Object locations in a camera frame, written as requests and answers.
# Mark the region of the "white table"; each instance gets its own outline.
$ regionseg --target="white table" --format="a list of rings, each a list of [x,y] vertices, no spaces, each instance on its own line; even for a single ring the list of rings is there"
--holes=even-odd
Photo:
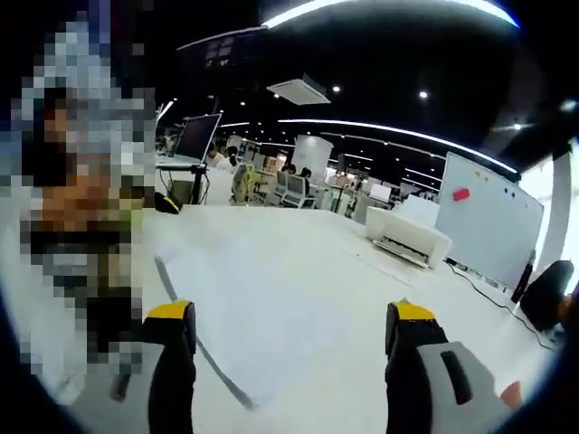
[[[384,433],[386,307],[403,297],[430,309],[450,340],[462,341],[487,365],[495,375],[497,392],[520,380],[524,397],[529,396],[553,357],[515,318],[489,303],[446,265],[436,271],[418,269],[376,250],[365,239],[362,225],[334,213],[194,206],[185,207],[178,216],[157,213],[149,218],[162,242],[194,242],[206,246],[208,255],[216,244],[250,234],[256,253],[270,251],[270,260],[298,273],[303,282],[314,282],[317,295],[351,327],[340,345],[316,354],[307,373],[253,411],[230,394],[197,352],[195,432]],[[145,238],[147,249],[161,242],[148,232]],[[218,272],[218,258],[215,266]],[[168,301],[155,273],[144,272],[144,307]],[[499,303],[508,304],[496,289],[475,283]]]

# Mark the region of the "office desk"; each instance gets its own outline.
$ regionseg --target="office desk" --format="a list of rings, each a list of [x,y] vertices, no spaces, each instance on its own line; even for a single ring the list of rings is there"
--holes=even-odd
[[[257,267],[273,261],[294,273],[294,279],[310,285],[349,325],[339,345],[315,354],[306,373],[257,410],[246,410],[197,352],[196,432],[384,433],[386,307],[403,297],[429,308],[450,340],[462,341],[488,366],[497,392],[520,380],[528,397],[552,358],[515,318],[489,303],[446,265],[437,271],[418,269],[376,250],[365,239],[362,225],[332,212],[186,206],[180,215],[158,213],[151,222],[149,246],[163,249],[194,242],[204,246],[209,258],[216,246],[235,237],[251,237],[253,251],[247,254],[267,258]],[[222,272],[219,258],[212,261],[215,272]],[[278,281],[288,278],[287,273],[279,275]],[[508,303],[496,289],[475,283],[493,299]],[[145,288],[144,297],[152,296],[152,286]],[[276,290],[275,282],[271,290]]]

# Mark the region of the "white paper sheet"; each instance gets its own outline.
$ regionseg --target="white paper sheet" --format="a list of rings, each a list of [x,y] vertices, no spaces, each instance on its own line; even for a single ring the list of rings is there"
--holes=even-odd
[[[315,353],[337,344],[346,325],[309,294],[311,282],[281,272],[271,251],[250,254],[243,237],[213,247],[171,252],[166,271],[176,295],[195,302],[204,348],[259,406],[308,369]]]

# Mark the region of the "red magnet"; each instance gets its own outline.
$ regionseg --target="red magnet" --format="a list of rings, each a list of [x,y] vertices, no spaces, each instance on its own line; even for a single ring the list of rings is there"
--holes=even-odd
[[[464,201],[470,197],[470,190],[468,188],[460,188],[452,194],[454,202]]]

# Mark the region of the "ceiling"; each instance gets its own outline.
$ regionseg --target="ceiling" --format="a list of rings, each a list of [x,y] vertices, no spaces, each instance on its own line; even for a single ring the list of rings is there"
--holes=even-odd
[[[137,65],[126,48],[113,44],[113,64],[122,65],[124,76],[154,88],[157,105],[177,98],[162,124],[223,110],[222,124],[250,125],[220,128],[220,135],[235,131],[281,144],[300,134],[321,135],[334,144],[333,159],[339,153],[370,158],[346,161],[359,170],[370,167],[371,175],[382,178],[408,168],[440,179],[444,162],[437,156],[451,149],[392,130],[278,121],[330,119],[398,128],[465,146],[519,172],[576,133],[576,111],[570,115],[559,109],[565,99],[579,99],[569,52],[574,18],[562,10],[571,7],[565,4],[501,2],[517,28],[449,0],[358,0],[269,30],[241,33],[224,56],[226,65],[208,67],[212,41],[177,50],[220,33],[259,27],[306,1],[164,0],[154,10],[144,1],[139,7],[144,14],[121,13],[113,6],[113,42],[132,40],[145,47],[145,63]],[[296,106],[266,90],[303,74],[323,88],[330,104]],[[336,85],[339,93],[332,91]],[[428,99],[419,98],[422,90]],[[515,124],[522,128],[515,130]],[[454,150],[517,179],[486,159]],[[437,186],[430,178],[406,174]]]

